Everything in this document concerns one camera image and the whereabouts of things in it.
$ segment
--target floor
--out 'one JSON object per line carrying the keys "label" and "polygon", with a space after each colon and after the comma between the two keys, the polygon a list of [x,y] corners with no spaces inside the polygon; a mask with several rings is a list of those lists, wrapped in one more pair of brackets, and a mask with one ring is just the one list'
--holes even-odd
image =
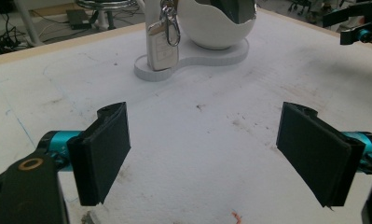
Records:
{"label": "floor", "polygon": [[[298,7],[296,11],[289,11],[292,2],[290,0],[256,0],[257,6],[266,10],[274,11],[293,19],[306,22],[306,10],[299,15],[302,7]],[[145,21],[143,11],[136,5],[122,9],[114,14],[114,23],[117,28],[129,26]],[[45,44],[63,41],[70,38],[77,38],[83,35],[91,35],[105,31],[105,29],[96,29],[93,27],[88,30],[72,30],[69,23],[67,23],[67,15],[56,15],[49,17],[33,17],[34,27],[39,34],[39,38]],[[0,14],[0,36],[7,34],[7,29],[14,42],[17,42],[17,47],[11,47],[11,50],[21,50],[29,48],[25,40],[26,29],[21,20],[20,14],[17,11],[8,14]]]}

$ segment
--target white table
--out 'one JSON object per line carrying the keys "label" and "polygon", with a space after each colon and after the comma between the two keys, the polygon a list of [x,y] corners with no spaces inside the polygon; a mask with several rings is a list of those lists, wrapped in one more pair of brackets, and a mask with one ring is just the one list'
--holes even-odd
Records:
{"label": "white table", "polygon": [[104,205],[80,208],[61,173],[72,223],[361,223],[372,176],[344,207],[322,208],[276,148],[282,102],[312,107],[341,131],[372,132],[372,49],[259,10],[246,60],[192,66],[151,83],[133,74],[144,25],[0,56],[0,173],[50,130],[84,130],[128,103],[132,149]]}

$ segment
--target metal stool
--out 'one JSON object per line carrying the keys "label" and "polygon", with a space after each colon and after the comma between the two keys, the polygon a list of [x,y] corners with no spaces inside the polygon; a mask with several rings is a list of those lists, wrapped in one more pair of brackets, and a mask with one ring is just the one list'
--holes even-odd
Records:
{"label": "metal stool", "polygon": [[[108,30],[116,29],[113,22],[113,12],[118,11],[124,7],[131,7],[136,5],[135,0],[76,0],[76,4],[80,7],[96,10],[97,15],[92,17],[98,17],[98,28],[104,27]],[[107,21],[105,22],[104,13],[107,14]]]}

